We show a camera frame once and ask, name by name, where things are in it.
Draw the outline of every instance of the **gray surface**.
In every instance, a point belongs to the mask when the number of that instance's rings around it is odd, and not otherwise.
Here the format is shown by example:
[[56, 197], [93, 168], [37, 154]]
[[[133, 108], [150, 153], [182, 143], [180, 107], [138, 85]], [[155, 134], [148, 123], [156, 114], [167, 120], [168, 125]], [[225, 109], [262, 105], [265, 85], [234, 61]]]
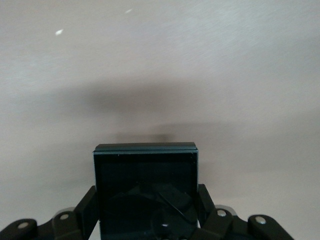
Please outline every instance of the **gray surface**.
[[318, 239], [319, 11], [316, 0], [1, 1], [0, 228], [76, 205], [100, 143], [194, 141], [215, 203]]

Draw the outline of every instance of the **white light spot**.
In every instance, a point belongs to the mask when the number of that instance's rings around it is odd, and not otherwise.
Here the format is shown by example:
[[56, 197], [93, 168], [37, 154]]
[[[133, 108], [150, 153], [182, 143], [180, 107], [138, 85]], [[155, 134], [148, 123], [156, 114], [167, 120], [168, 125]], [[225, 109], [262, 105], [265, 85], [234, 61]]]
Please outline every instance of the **white light spot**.
[[58, 35], [62, 34], [63, 31], [64, 31], [63, 29], [60, 29], [59, 31], [55, 32], [55, 35], [58, 36]]

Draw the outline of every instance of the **screw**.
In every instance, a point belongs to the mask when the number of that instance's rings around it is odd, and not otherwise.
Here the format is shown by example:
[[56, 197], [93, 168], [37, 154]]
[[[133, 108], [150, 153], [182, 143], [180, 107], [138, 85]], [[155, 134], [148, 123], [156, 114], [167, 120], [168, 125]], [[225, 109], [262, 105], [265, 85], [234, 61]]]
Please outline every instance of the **screw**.
[[65, 220], [69, 217], [69, 214], [63, 214], [60, 216], [60, 220]]
[[226, 213], [224, 210], [222, 210], [222, 209], [219, 209], [219, 210], [217, 211], [217, 213], [218, 213], [218, 216], [220, 216], [220, 217], [225, 217], [225, 216], [227, 216], [227, 213]]
[[266, 224], [267, 221], [262, 216], [256, 216], [255, 220], [258, 224]]
[[24, 229], [28, 225], [29, 225], [29, 223], [27, 221], [25, 221], [25, 222], [19, 224], [18, 229]]

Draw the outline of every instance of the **round joint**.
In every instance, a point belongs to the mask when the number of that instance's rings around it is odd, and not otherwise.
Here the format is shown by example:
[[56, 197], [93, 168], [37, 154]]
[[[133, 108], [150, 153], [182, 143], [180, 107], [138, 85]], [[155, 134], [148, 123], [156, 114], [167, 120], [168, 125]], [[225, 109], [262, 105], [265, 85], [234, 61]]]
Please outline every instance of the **round joint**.
[[255, 217], [255, 221], [258, 223], [258, 224], [266, 224], [267, 221], [262, 217], [262, 216], [256, 216]]
[[219, 210], [217, 211], [217, 213], [218, 213], [218, 216], [220, 216], [220, 217], [225, 217], [225, 216], [227, 216], [227, 213], [226, 213], [224, 210], [222, 210], [222, 209], [219, 209]]
[[27, 221], [22, 222], [18, 225], [18, 229], [24, 229], [25, 227], [27, 227], [29, 225], [29, 223]]
[[60, 220], [65, 220], [69, 217], [69, 214], [63, 214], [60, 216]]

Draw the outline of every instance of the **black square object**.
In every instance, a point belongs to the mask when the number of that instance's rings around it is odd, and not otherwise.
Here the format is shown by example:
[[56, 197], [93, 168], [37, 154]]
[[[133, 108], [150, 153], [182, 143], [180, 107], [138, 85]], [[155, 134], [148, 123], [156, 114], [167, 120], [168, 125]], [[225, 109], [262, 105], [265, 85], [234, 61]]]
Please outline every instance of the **black square object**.
[[100, 144], [93, 158], [102, 240], [190, 237], [198, 221], [193, 142]]

